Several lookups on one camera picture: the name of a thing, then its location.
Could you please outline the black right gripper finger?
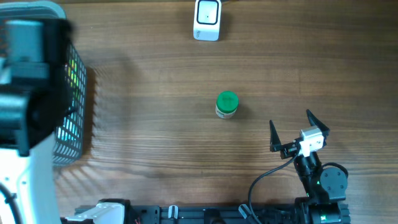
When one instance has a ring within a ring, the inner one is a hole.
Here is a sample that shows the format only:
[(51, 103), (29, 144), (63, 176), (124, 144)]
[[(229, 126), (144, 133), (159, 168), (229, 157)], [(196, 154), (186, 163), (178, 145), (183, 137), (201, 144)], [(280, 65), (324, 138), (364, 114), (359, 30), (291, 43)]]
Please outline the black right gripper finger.
[(306, 110), (308, 122), (311, 126), (316, 126), (320, 129), (324, 136), (328, 136), (330, 129), (324, 123), (322, 123), (309, 109)]
[(277, 134), (276, 128), (274, 126), (274, 123), (272, 120), (269, 121), (269, 126), (270, 126), (270, 151), (271, 152), (277, 152), (280, 151), (282, 148), (281, 141), (279, 139), (279, 136)]

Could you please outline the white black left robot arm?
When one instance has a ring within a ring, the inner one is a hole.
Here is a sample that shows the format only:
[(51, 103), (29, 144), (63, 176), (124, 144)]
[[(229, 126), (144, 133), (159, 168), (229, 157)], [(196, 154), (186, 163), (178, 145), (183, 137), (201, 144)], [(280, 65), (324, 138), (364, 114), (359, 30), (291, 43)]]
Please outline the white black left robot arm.
[(1, 59), (3, 223), (131, 223), (128, 200), (103, 199), (72, 217), (59, 213), (53, 181), (55, 131), (72, 113), (65, 79), (72, 25), (10, 19)]

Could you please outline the green lid jar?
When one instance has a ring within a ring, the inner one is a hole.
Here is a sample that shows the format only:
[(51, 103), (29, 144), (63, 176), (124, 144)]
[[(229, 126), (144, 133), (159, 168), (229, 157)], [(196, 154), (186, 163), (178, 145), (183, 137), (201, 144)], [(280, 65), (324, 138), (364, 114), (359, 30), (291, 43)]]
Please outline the green lid jar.
[(231, 118), (239, 105), (238, 96), (232, 91), (221, 92), (216, 100), (215, 112), (222, 119)]

